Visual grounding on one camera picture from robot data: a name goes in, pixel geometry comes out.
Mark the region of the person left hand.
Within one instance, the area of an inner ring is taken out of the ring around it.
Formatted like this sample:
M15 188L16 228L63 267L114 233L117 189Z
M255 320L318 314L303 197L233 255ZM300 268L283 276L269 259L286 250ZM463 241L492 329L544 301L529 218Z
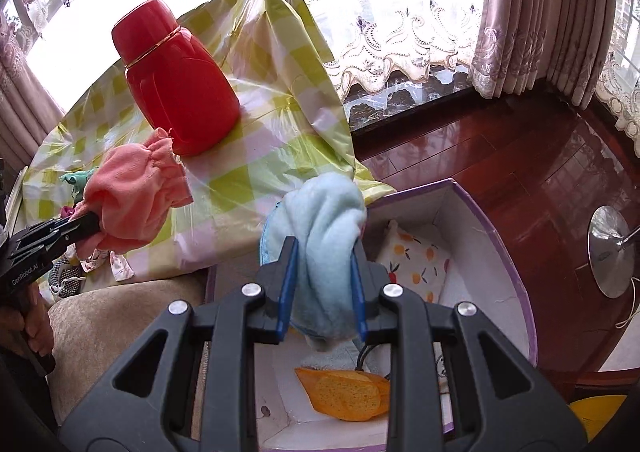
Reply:
M0 310L1 346L19 356L24 356L20 344L14 339L15 334L25 331L27 345L36 354L47 356L53 348L53 331L46 304L39 293L37 283L32 283L26 290L28 307L22 315L18 310L2 306Z

